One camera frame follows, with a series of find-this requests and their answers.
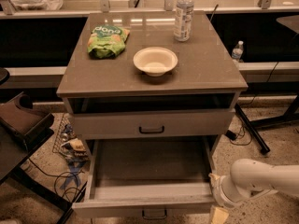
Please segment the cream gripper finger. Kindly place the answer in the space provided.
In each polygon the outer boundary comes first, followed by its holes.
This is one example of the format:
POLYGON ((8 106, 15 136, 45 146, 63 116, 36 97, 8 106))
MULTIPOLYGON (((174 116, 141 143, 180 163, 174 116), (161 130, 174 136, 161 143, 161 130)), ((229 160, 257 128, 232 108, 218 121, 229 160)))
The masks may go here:
POLYGON ((218 206, 212 206, 210 210, 209 224, 224 224, 229 216, 229 212, 218 206))

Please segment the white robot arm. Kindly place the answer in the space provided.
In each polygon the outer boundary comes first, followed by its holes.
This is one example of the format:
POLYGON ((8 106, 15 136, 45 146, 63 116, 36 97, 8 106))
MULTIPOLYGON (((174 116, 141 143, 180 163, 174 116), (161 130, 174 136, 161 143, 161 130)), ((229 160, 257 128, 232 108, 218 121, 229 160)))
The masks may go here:
POLYGON ((210 209, 209 224, 224 224, 228 210, 244 201, 277 192, 299 196, 299 166, 271 165, 251 159, 235 161, 228 175, 209 174, 216 201, 210 209))

